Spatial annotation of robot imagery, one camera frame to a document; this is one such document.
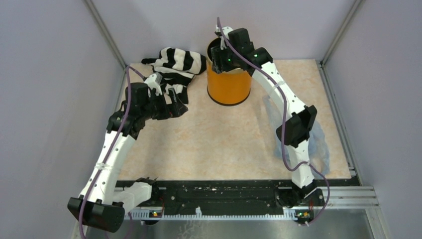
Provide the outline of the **translucent blue plastic bag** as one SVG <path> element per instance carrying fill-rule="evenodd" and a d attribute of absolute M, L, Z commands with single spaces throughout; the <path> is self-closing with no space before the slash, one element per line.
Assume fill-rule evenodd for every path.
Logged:
<path fill-rule="evenodd" d="M 281 113 L 269 96 L 264 96 L 262 101 L 266 109 L 271 130 L 275 133 L 276 129 L 282 123 Z M 318 172 L 324 176 L 330 173 L 330 153 L 325 141 L 325 134 L 317 121 L 314 123 L 310 132 L 308 153 L 311 165 L 313 165 Z"/>

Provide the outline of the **orange trash bin gold rim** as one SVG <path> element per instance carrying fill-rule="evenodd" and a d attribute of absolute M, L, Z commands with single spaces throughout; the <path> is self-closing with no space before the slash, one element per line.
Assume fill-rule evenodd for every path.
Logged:
<path fill-rule="evenodd" d="M 212 70 L 211 48 L 220 45 L 215 38 L 207 46 L 207 93 L 219 105 L 235 106 L 243 103 L 250 95 L 251 77 L 241 69 L 217 74 Z"/>

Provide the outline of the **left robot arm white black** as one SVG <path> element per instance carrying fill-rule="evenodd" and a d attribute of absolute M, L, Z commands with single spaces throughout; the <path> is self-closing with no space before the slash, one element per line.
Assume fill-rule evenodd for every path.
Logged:
<path fill-rule="evenodd" d="M 177 118 L 188 111 L 174 87 L 161 92 L 151 83 L 132 83 L 125 96 L 120 109 L 108 119 L 103 148 L 87 184 L 67 204 L 83 226 L 110 233 L 119 230 L 129 211 L 143 202 L 153 206 L 160 198 L 155 180 L 148 178 L 115 191 L 122 166 L 145 122 Z"/>

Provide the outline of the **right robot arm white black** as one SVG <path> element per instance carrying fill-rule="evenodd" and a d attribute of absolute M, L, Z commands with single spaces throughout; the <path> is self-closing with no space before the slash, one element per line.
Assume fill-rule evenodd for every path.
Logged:
<path fill-rule="evenodd" d="M 212 70 L 217 74 L 242 69 L 258 82 L 281 113 L 282 122 L 276 129 L 281 142 L 282 159 L 292 173 L 292 190 L 279 196 L 284 207 L 305 205 L 312 199 L 317 186 L 309 156 L 309 138 L 317 109 L 307 106 L 285 82 L 272 56 L 263 48 L 255 48 L 245 28 L 216 27 L 219 46 L 211 48 Z"/>

